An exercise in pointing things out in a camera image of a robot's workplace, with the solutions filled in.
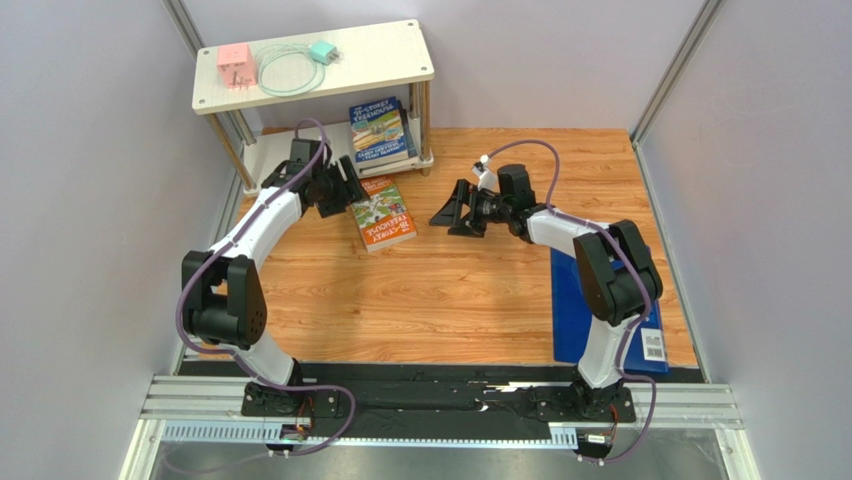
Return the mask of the orange 78-Storey Treehouse book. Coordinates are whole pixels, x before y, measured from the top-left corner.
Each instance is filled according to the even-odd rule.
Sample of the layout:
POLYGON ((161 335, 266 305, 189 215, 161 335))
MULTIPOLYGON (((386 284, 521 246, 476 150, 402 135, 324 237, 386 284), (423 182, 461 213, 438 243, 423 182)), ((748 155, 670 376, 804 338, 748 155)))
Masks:
POLYGON ((362 179, 361 185, 367 198, 355 202, 352 207, 368 253, 417 236, 413 217, 392 177, 362 179))

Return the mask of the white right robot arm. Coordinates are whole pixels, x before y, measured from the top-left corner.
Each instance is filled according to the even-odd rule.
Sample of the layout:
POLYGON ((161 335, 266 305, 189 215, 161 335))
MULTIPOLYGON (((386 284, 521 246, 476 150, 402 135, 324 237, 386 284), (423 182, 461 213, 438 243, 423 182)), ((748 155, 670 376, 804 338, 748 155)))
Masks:
POLYGON ((521 164, 491 171, 477 162, 473 171, 477 183, 458 180, 430 225, 453 236, 481 238, 489 225, 504 224, 521 240, 575 260, 591 320, 568 404, 584 419, 610 412, 627 377, 624 359, 634 330, 662 292, 641 232, 629 220, 596 223, 538 201, 521 164))

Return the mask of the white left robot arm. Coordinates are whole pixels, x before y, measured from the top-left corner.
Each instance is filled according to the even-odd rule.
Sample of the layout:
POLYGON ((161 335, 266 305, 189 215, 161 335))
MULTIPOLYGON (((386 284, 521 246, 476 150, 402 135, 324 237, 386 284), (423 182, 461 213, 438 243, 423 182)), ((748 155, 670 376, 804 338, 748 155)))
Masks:
POLYGON ((327 218, 366 197, 349 156, 334 156, 321 140, 294 139, 289 158, 262 182, 246 216, 207 250, 184 256, 175 319, 181 339, 199 353, 231 356, 261 385, 305 392, 298 361, 266 330, 260 270, 309 208, 327 218))

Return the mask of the Nineteen Eighty-Four book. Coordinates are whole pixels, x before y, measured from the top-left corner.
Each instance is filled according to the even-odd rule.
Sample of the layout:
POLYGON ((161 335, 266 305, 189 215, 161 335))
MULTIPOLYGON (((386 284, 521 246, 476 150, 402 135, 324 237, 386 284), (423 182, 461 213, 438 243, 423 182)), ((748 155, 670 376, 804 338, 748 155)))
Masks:
POLYGON ((417 148, 416 143, 414 141, 414 135, 412 134, 412 131, 411 131, 411 128, 410 128, 410 125, 409 125, 409 121, 408 121, 408 117, 406 115, 404 115, 402 117, 402 124, 403 124, 403 135, 404 135, 404 140, 405 140, 405 144, 406 144, 407 155, 408 155, 409 158, 417 158, 419 156, 418 148, 417 148))

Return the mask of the blue 91-Storey Treehouse book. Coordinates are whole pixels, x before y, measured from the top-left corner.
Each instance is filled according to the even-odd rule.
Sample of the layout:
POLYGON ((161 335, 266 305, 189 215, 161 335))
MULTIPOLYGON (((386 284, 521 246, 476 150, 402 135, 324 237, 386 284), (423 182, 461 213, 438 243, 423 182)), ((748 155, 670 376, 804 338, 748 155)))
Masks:
POLYGON ((409 145, 395 96, 349 108, 354 163, 371 168, 408 159, 409 145))

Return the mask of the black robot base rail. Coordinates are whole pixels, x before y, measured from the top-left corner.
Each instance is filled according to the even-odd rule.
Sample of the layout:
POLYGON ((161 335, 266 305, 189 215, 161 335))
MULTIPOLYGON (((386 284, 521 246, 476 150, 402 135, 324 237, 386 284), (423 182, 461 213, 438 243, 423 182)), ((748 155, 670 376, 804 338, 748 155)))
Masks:
POLYGON ((550 438, 549 425, 592 429, 631 425, 637 415, 622 387, 594 407, 582 405, 571 366, 303 363, 312 389, 283 393, 245 384, 245 417, 308 421, 314 438, 340 427, 346 439, 524 441, 550 438))

